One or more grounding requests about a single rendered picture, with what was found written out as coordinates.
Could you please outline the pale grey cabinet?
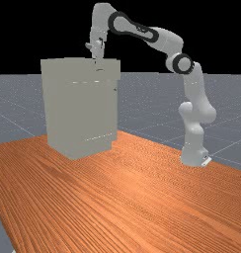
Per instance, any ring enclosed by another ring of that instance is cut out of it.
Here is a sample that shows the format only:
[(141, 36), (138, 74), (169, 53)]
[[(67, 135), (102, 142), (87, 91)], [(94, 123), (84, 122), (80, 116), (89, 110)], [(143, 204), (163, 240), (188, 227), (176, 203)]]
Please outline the pale grey cabinet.
[(112, 148), (118, 128), (116, 59), (43, 59), (40, 62), (47, 144), (70, 159)]

